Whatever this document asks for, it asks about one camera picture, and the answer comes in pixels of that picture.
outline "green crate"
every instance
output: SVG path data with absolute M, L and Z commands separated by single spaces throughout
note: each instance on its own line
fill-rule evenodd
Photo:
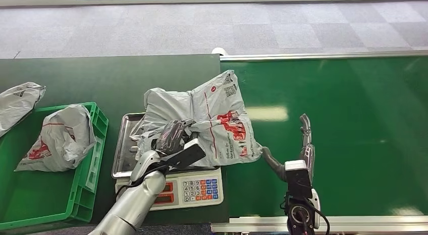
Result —
M 91 220 L 109 120 L 95 102 L 83 105 L 91 115 L 96 145 L 76 169 L 13 171 L 36 141 L 43 119 L 67 105 L 35 109 L 0 138 L 0 234 L 53 230 Z

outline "black cable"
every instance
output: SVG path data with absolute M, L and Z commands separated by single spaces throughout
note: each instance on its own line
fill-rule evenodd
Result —
M 324 214 L 321 211 L 319 211 L 312 204 L 310 204 L 307 199 L 303 199 L 303 201 L 306 203 L 307 206 L 309 206 L 310 209 L 314 210 L 316 213 L 318 213 L 324 219 L 324 221 L 326 221 L 326 224 L 327 224 L 326 235 L 329 235 L 330 234 L 330 223 L 327 220 L 326 216 L 324 216 Z
M 144 174 L 143 174 L 143 176 L 141 176 L 139 179 L 137 179 L 133 184 L 131 184 L 131 185 L 124 185 L 124 186 L 121 186 L 121 187 L 118 189 L 118 191 L 116 192 L 116 194 L 115 194 L 115 199 L 118 197 L 118 195 L 119 195 L 120 191 L 121 191 L 123 188 L 132 188 L 132 187 L 136 187 L 136 186 L 140 185 L 141 183 L 143 183 L 144 178 L 145 178 L 149 173 L 151 173 L 151 172 L 155 172 L 155 171 L 157 171 L 157 170 L 159 170 L 159 169 L 162 169 L 162 168 L 165 168 L 165 167 L 167 167 L 167 165 L 166 165 L 166 164 L 164 164 L 164 165 L 162 165 L 162 166 L 159 166 L 159 167 L 157 167 L 157 168 L 151 169 L 151 170 L 147 171 L 146 173 L 144 173 Z
M 306 223 L 306 217 L 303 215 L 303 212 L 301 210 L 298 211 L 300 218 L 302 219 L 303 223 L 303 231 L 305 232 L 305 235 L 307 235 L 308 226 Z

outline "red logo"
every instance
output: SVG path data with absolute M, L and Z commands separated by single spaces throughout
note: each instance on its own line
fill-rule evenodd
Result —
M 234 140 L 245 141 L 245 127 L 241 120 L 239 120 L 238 113 L 235 110 L 230 110 L 225 115 L 218 115 L 217 120 L 220 120 L 226 131 L 233 133 Z
M 30 155 L 28 155 L 28 159 L 41 159 L 51 155 L 52 154 L 49 152 L 47 145 L 40 139 L 40 147 L 38 149 L 31 150 Z

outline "plastic bag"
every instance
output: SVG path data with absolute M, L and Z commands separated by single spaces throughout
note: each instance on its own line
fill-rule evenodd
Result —
M 193 166 L 217 166 L 258 160 L 261 146 L 255 141 L 251 121 L 233 70 L 214 77 L 187 92 L 148 90 L 144 95 L 146 114 L 139 152 L 151 149 L 171 120 L 193 119 L 190 132 L 199 132 L 206 157 Z
M 69 105 L 45 117 L 37 141 L 15 171 L 74 169 L 94 145 L 88 110 L 81 104 Z
M 27 82 L 0 93 L 0 137 L 34 109 L 46 87 Z

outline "metal tray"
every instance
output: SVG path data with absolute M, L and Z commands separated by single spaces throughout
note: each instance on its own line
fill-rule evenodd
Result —
M 116 146 L 115 159 L 112 168 L 112 177 L 130 177 L 132 170 L 137 164 L 135 159 L 136 150 L 130 151 L 131 147 L 136 147 L 137 142 L 131 140 L 129 135 L 132 128 L 144 117 L 145 113 L 129 113 L 123 116 L 119 131 L 118 144 Z

